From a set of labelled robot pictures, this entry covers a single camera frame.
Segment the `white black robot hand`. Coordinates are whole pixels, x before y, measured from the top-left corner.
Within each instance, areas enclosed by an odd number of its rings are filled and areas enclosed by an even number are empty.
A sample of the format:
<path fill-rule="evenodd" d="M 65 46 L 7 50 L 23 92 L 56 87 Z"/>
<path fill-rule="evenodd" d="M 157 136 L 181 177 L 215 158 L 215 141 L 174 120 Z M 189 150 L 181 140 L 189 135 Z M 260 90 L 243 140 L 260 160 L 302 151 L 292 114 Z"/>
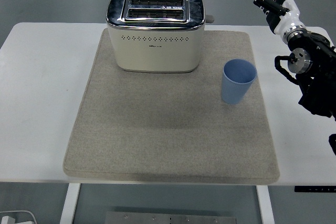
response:
<path fill-rule="evenodd" d="M 283 36 L 294 27 L 304 28 L 294 0 L 253 0 L 253 4 L 265 14 L 270 30 L 276 35 Z"/>

